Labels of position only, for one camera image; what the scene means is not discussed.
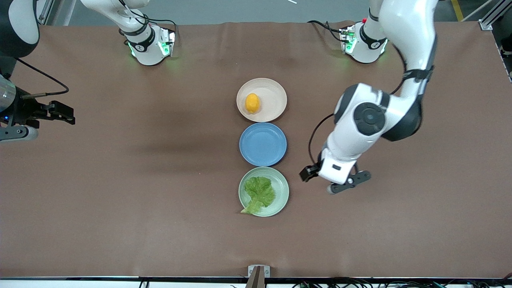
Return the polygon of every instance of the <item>black cable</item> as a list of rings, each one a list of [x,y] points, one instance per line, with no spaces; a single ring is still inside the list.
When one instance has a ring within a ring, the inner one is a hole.
[[[332,32],[331,26],[329,26],[329,22],[327,22],[327,21],[326,21],[326,22],[325,22],[325,25],[327,25],[327,29],[329,29],[329,32],[331,32],[331,35],[334,37],[334,39],[336,39],[336,40],[338,40],[338,41],[340,41],[340,42],[343,42],[343,43],[348,43],[348,42],[349,42],[348,40],[342,40],[342,39],[340,39],[340,38],[336,37],[336,35],[334,34],[334,32]]]
[[[144,282],[146,282],[146,286],[144,286],[144,288],[150,288],[150,282],[149,282],[149,280],[144,280],[144,279],[140,282],[140,284],[139,284],[139,288],[142,288],[142,284],[143,284]]]
[[[455,281],[455,279],[450,280],[448,283],[446,283],[446,284],[445,284],[445,285],[443,285],[443,286],[444,286],[444,287],[446,287],[446,286],[450,285],[453,281]]]
[[[393,281],[393,282],[387,283],[385,285],[385,287],[387,288],[391,284],[401,284],[397,288],[432,288],[432,286],[430,286],[428,284],[420,284],[418,282],[413,282],[413,281],[411,281],[411,282],[407,282],[407,281]]]
[[[347,285],[345,285],[344,288],[346,288],[350,285],[354,285],[356,288],[359,288],[357,286],[358,284],[361,286],[361,288],[367,288],[366,284],[370,285],[370,287],[373,288],[373,285],[364,279],[355,279],[355,278],[349,278],[349,277],[336,277],[336,280],[341,281],[343,283],[348,283]]]
[[[54,77],[52,77],[52,76],[50,76],[50,75],[46,74],[45,72],[43,72],[43,71],[41,71],[41,70],[37,69],[36,67],[34,67],[34,66],[32,66],[32,65],[28,64],[27,62],[25,62],[25,61],[23,61],[23,60],[21,60],[21,59],[19,59],[19,58],[15,58],[15,59],[16,59],[18,62],[20,62],[21,64],[23,64],[23,65],[27,66],[28,68],[30,68],[30,69],[32,69],[32,70],[35,70],[35,71],[37,71],[37,72],[39,72],[39,73],[41,73],[42,75],[44,75],[44,76],[46,76],[46,77],[48,77],[48,78],[52,79],[53,81],[57,82],[59,85],[61,85],[62,87],[64,87],[64,90],[63,90],[63,91],[45,93],[47,96],[51,96],[51,95],[61,95],[61,94],[65,94],[65,93],[68,93],[68,92],[69,92],[69,88],[68,88],[68,86],[66,86],[66,84],[64,84],[64,83],[60,82],[59,80],[55,79]]]
[[[325,29],[329,30],[329,32],[331,32],[331,35],[334,37],[334,39],[336,39],[336,40],[338,40],[338,41],[340,41],[340,42],[343,42],[343,43],[348,43],[348,41],[347,41],[347,40],[342,40],[342,39],[338,38],[338,37],[334,34],[334,32],[339,33],[339,29],[344,29],[344,28],[347,28],[348,26],[344,26],[344,27],[341,27],[341,28],[339,28],[339,29],[333,29],[333,28],[331,28],[331,26],[329,26],[329,22],[328,22],[328,21],[326,21],[326,22],[325,22],[325,24],[322,24],[321,22],[316,21],[316,20],[308,21],[308,23],[318,24],[318,25],[320,25],[320,26],[324,27]]]
[[[407,68],[406,68],[406,65],[407,65],[407,64],[406,64],[406,60],[403,58],[403,55],[402,55],[402,53],[400,52],[400,50],[398,50],[398,48],[396,48],[396,46],[395,46],[395,45],[393,45],[393,47],[395,47],[396,52],[398,52],[398,56],[400,56],[400,60],[402,60],[403,73],[405,73],[405,72],[406,72],[406,69],[407,69]],[[400,88],[402,87],[402,85],[403,85],[403,79],[402,79],[402,80],[400,80],[400,83],[398,84],[398,86],[397,86],[397,87],[395,88],[395,90],[393,90],[393,92],[391,92],[390,94],[391,94],[391,95],[395,94],[395,93],[398,91],[398,89],[400,89]]]
[[[356,170],[359,170],[359,168],[357,167],[357,162],[354,164],[354,167],[355,167],[355,169],[356,169]],[[372,283],[370,283],[370,282],[368,282],[368,281],[366,281],[366,280],[364,280],[364,279],[357,279],[357,281],[359,281],[359,282],[364,282],[364,283],[366,283],[366,284],[370,285],[370,288],[373,288]]]
[[[141,18],[144,18],[146,21],[150,22],[150,23],[153,23],[153,24],[156,24],[156,22],[171,22],[174,26],[176,26],[176,29],[178,29],[178,25],[176,25],[176,23],[172,20],[168,20],[168,19],[152,19],[152,18],[149,18],[146,14],[142,14],[142,15],[139,15],[137,13],[135,13],[132,9],[130,9],[126,3],[124,2],[124,0],[119,0],[119,2],[121,3],[121,5],[123,5],[125,8],[127,8],[128,10],[130,10],[130,12],[132,12],[133,14],[141,17]],[[137,17],[135,17],[135,20],[137,20],[138,23],[140,24],[145,24],[145,23],[142,23]]]
[[[345,29],[345,28],[347,28],[347,27],[351,26],[351,25],[349,25],[349,26],[343,26],[343,27],[341,27],[341,28],[334,29],[334,28],[331,28],[330,26],[327,26],[327,25],[323,24],[323,23],[322,23],[322,22],[320,22],[320,21],[317,21],[317,20],[311,20],[311,21],[308,21],[307,23],[318,24],[318,25],[320,25],[320,26],[324,27],[325,29],[329,29],[329,30],[331,30],[332,32],[338,32],[338,33],[339,33],[339,30],[340,30],[340,29]]]
[[[317,21],[317,20],[311,20],[311,21],[308,21],[307,23],[318,24],[318,25],[324,27],[325,29],[329,29],[329,30],[331,30],[333,32],[338,32],[339,33],[339,30],[327,27],[324,23],[322,23],[320,21]]]
[[[325,122],[325,120],[331,118],[332,116],[334,116],[334,113],[330,114],[329,116],[326,116],[324,119],[322,119],[322,121],[320,121],[315,129],[313,129],[313,132],[311,133],[311,137],[309,138],[309,142],[308,142],[308,153],[309,153],[309,158],[311,159],[311,162],[313,162],[313,164],[316,163],[316,161],[313,159],[313,155],[311,154],[311,142],[313,141],[313,137],[315,136],[315,133],[316,133],[316,130],[320,127],[320,125],[322,125],[323,122]]]

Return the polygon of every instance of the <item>green lettuce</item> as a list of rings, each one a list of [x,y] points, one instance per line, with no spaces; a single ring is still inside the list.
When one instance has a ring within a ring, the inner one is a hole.
[[[268,207],[275,199],[275,191],[271,181],[265,177],[251,177],[244,183],[244,189],[251,196],[251,201],[242,213],[254,214],[261,207]]]

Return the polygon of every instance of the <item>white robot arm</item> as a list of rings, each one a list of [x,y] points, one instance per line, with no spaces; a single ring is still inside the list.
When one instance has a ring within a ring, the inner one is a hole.
[[[341,96],[334,110],[336,126],[322,148],[319,162],[301,171],[303,181],[315,176],[331,181],[331,194],[370,178],[368,171],[353,175],[351,171],[361,154],[380,137],[401,140],[413,135],[421,124],[421,101],[432,74],[437,44],[433,20],[437,0],[376,0],[372,7],[376,3],[381,3],[383,35],[406,62],[403,85],[400,96],[362,83],[350,86]]]
[[[170,56],[175,31],[151,24],[137,10],[150,0],[81,0],[89,9],[112,20],[128,39],[132,55],[143,65],[156,65]]]

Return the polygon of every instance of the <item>gray floor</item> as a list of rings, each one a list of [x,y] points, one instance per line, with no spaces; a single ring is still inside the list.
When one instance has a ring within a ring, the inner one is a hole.
[[[463,16],[469,15],[485,0],[458,0]],[[80,0],[55,0],[52,8],[53,25],[103,26],[114,25],[105,16],[87,9]],[[151,18],[171,19],[179,25],[220,24],[224,22],[307,22],[309,20],[340,22],[361,20],[368,16],[369,0],[152,0],[141,9]],[[471,20],[478,20],[493,5],[487,6]],[[439,1],[435,21],[457,21],[451,0]],[[495,38],[512,33],[512,12],[494,25]],[[4,72],[11,69],[11,60],[1,59]],[[512,67],[512,58],[506,59]]]
[[[152,0],[140,9],[151,18],[179,25],[224,22],[339,22],[368,16],[368,0]],[[113,25],[78,0],[69,25]]]

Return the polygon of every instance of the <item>yellow lemon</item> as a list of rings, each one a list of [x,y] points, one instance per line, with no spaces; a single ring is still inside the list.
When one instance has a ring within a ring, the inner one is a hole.
[[[245,109],[251,114],[256,113],[260,109],[260,98],[254,93],[247,95]]]

